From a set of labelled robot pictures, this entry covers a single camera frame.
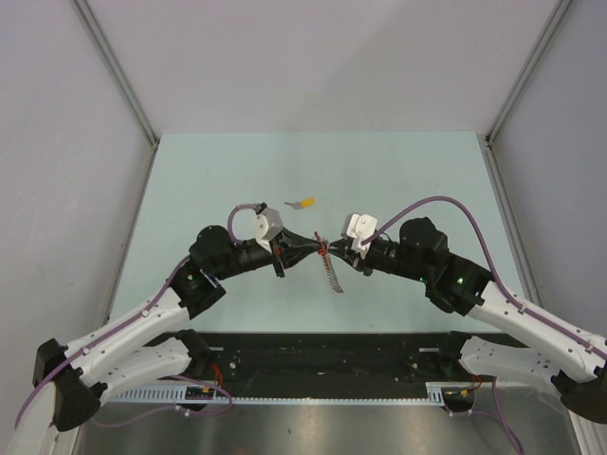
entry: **metal frame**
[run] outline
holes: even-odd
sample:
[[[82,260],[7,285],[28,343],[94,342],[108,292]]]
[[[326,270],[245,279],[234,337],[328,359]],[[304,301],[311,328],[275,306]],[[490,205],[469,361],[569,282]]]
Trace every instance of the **metal frame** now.
[[[546,50],[552,44],[557,32],[561,28],[563,24],[563,20],[565,19],[566,14],[573,7],[576,0],[560,0],[557,6],[554,7],[548,21],[543,27],[542,32],[540,33],[540,37],[538,41],[535,43],[527,60],[523,65],[523,69],[519,73],[516,81],[514,82],[514,86],[508,93],[506,97],[506,101],[502,104],[500,111],[491,124],[489,131],[487,132],[487,143],[489,146],[492,146],[495,142],[496,137],[502,131],[502,127],[509,117],[510,113],[516,106],[517,101],[521,98],[524,89],[526,88],[531,76],[535,72],[538,64],[542,60],[543,55]]]
[[[502,215],[502,222],[506,228],[506,236],[510,243],[514,263],[519,273],[519,279],[523,285],[524,295],[529,300],[543,307],[542,297],[538,291],[538,285],[536,284],[531,263],[524,248],[521,230],[514,215],[514,208],[512,208],[512,203],[508,197],[506,185],[504,184],[504,179],[502,178],[493,147],[489,146],[486,140],[484,142],[485,144],[481,145],[483,159],[485,160],[485,166],[487,168],[489,181],[493,187],[498,209]]]
[[[52,455],[71,455],[74,453],[76,439],[78,438],[78,429],[59,433],[55,439]]]
[[[578,437],[579,449],[583,455],[607,453],[607,432],[600,426],[569,412],[573,429]]]
[[[355,399],[324,399],[324,398],[250,398],[233,397],[236,405],[282,405],[282,406],[445,406],[443,387],[458,387],[459,383],[446,383],[445,386],[426,384],[425,398],[371,398],[367,400]],[[183,383],[159,383],[149,386],[137,387],[121,393],[110,403],[144,403],[165,405],[226,405],[228,399],[223,396],[209,396],[208,398],[188,398],[187,389],[200,389],[203,386],[192,386]]]
[[[95,45],[95,48],[98,50],[105,67],[116,82],[117,88],[126,101],[129,110],[132,112],[133,116],[138,122],[141,132],[145,135],[148,142],[150,142],[150,145],[153,148],[156,148],[158,144],[158,137],[156,133],[154,133],[150,120],[148,120],[147,116],[145,115],[145,112],[141,107],[141,103],[133,90],[133,86],[124,74],[122,65],[116,57],[112,46],[110,46],[105,33],[103,33],[101,25],[93,13],[93,10],[91,9],[87,0],[69,1],[76,10],[78,17],[81,19],[84,28],[88,32],[88,35],[93,42],[93,45]]]
[[[114,301],[116,301],[116,295],[118,294],[118,288],[120,284],[120,279],[122,278],[122,272],[124,271],[124,266],[126,265],[126,258],[129,248],[131,247],[131,242],[133,242],[133,235],[135,234],[135,226],[137,225],[137,220],[139,218],[139,214],[141,212],[141,206],[143,206],[143,198],[145,196],[145,192],[148,189],[148,184],[150,183],[150,176],[152,175],[152,169],[154,168],[154,162],[156,161],[156,147],[153,149],[147,167],[145,169],[145,175],[143,178],[143,183],[138,192],[138,201],[135,211],[133,212],[133,217],[129,221],[129,230],[126,236],[126,239],[123,244],[122,252],[120,254],[120,262],[118,264],[118,268],[116,270],[116,274],[114,275],[114,280],[111,283],[112,290],[110,292],[109,299],[105,305],[105,308],[101,314],[101,320],[97,324],[98,327],[101,327],[110,319],[110,313],[112,311],[112,307],[114,306]]]

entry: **cable clip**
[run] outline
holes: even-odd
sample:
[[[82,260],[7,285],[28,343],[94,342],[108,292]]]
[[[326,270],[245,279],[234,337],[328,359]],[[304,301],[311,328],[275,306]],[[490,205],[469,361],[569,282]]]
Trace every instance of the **cable clip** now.
[[[217,288],[217,284],[219,284],[217,277],[215,277],[214,275],[209,276],[205,272],[202,272],[202,275],[207,279],[207,281],[211,284],[212,287],[214,287],[215,289]]]
[[[595,350],[595,342],[593,340],[587,340],[588,346],[586,346],[586,352],[591,354]]]
[[[527,310],[527,306],[529,306],[529,302],[525,301],[521,303],[521,308],[519,308],[517,311],[523,315],[524,312]]]

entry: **metal spring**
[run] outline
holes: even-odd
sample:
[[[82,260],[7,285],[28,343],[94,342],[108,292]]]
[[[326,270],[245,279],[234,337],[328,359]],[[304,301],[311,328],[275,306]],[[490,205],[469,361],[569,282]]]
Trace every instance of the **metal spring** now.
[[[324,271],[326,272],[326,277],[329,280],[329,284],[331,288],[337,292],[338,294],[343,294],[343,289],[340,286],[340,282],[338,281],[338,276],[335,273],[335,268],[333,268],[333,263],[331,263],[331,256],[329,255],[329,243],[326,239],[321,237],[321,235],[314,231],[314,236],[316,240],[319,241],[322,245],[322,248],[319,250],[319,254],[322,258],[322,264],[324,265]]]

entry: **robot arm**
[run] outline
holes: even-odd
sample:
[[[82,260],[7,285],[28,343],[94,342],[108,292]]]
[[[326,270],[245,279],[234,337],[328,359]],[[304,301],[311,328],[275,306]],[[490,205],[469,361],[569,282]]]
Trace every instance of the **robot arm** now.
[[[181,331],[154,348],[142,346],[211,308],[226,294],[220,280],[266,265],[283,277],[286,269],[321,248],[285,229],[278,211],[265,204],[258,206],[252,222],[255,239],[238,244],[224,227],[204,228],[190,255],[153,297],[65,346],[54,338],[40,346],[33,383],[38,390],[52,381],[56,429],[81,425],[126,389],[169,375],[202,373],[211,362],[210,351],[194,331]]]
[[[442,311],[481,320],[528,349],[495,345],[451,333],[438,353],[445,372],[501,376],[557,393],[573,412],[607,423],[605,337],[590,334],[512,294],[499,277],[448,249],[447,236],[428,218],[406,221],[399,242],[378,237],[370,215],[346,218],[330,252],[369,276],[374,270],[426,286]]]

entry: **white wall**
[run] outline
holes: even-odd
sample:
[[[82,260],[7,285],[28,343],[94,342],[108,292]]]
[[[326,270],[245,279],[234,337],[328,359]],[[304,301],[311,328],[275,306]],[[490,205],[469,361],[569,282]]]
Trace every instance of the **white wall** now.
[[[556,0],[90,0],[163,133],[485,133]]]
[[[0,452],[37,346],[100,323],[151,150],[65,0],[0,14]]]
[[[607,2],[577,2],[496,142],[545,306],[607,335]]]

